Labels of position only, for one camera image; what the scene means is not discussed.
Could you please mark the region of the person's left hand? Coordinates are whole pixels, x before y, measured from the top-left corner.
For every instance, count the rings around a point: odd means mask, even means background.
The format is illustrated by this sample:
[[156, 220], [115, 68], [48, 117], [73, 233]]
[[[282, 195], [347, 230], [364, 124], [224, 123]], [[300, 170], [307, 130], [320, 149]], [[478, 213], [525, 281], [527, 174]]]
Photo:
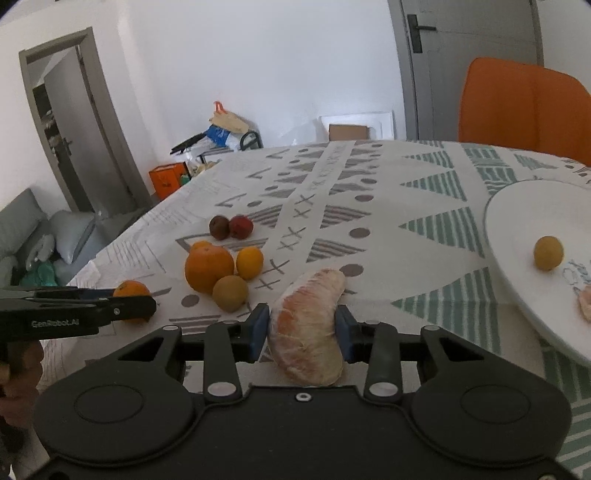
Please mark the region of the person's left hand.
[[8, 344], [8, 362], [1, 364], [1, 416], [8, 425], [31, 424], [37, 386], [42, 377], [44, 351], [39, 341]]

